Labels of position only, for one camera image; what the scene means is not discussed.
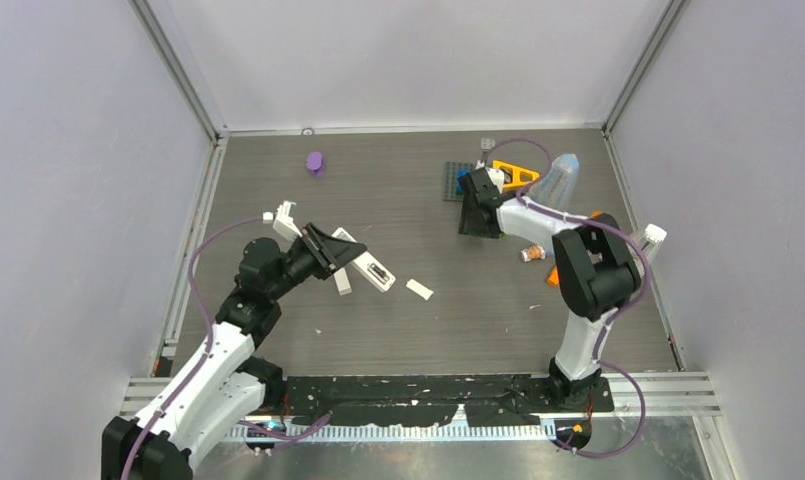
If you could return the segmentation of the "white air conditioner remote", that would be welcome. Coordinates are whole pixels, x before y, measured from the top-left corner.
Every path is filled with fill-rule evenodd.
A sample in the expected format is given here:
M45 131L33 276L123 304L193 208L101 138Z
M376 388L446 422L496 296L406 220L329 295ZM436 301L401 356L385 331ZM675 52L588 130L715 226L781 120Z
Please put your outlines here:
M349 265L381 293L388 292L396 281L396 277L369 251L355 258Z

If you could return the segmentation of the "small white battery cover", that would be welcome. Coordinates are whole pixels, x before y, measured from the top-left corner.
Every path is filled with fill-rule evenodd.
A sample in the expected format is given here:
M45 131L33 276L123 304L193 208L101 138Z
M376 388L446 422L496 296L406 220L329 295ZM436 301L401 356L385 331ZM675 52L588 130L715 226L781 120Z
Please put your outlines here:
M406 288L421 297L423 300L428 301L434 294L434 292L429 289L428 287L424 286L420 282L415 279L409 279L406 282Z

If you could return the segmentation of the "slim white remote control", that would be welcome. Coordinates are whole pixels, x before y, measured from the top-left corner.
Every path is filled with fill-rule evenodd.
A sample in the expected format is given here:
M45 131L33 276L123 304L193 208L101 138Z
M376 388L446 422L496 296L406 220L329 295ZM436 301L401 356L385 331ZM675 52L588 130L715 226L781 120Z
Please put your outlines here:
M340 296L348 295L352 292L351 283L345 268L340 268L333 274L333 279L337 292Z

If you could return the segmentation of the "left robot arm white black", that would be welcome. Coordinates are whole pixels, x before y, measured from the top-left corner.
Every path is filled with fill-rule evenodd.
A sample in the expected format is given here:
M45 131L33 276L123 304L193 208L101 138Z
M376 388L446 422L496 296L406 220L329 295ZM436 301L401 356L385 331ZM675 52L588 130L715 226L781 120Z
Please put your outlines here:
M367 251L312 223L298 230L287 251L268 237L247 243L235 287L206 320L206 337L192 358L144 408L106 425L101 478L191 479L246 415L276 412L285 398L282 370L255 352L281 316L280 299Z

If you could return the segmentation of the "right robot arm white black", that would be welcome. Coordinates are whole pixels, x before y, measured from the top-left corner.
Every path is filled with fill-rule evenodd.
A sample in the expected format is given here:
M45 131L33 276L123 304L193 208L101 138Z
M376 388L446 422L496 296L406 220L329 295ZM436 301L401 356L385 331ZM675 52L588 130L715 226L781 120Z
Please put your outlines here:
M554 256L569 315L545 388L555 406L576 409L598 384L601 351L616 315L643 290L645 259L608 213L574 215L521 193L502 192L484 168L462 175L458 183L460 234L519 237Z

